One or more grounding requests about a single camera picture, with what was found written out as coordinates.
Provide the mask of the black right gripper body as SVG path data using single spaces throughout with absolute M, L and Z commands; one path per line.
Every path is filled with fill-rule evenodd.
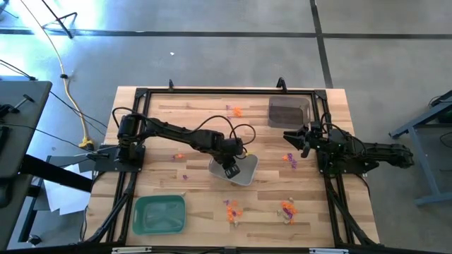
M 320 150 L 328 139 L 323 136 L 321 129 L 311 129 L 304 134 L 302 146 L 302 158 L 307 158 L 310 150 Z

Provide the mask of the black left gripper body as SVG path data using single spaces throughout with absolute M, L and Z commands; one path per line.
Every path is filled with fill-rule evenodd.
M 236 164 L 236 159 L 242 157 L 242 154 L 233 154 L 228 152 L 215 152 L 213 159 L 223 168 L 228 169 Z

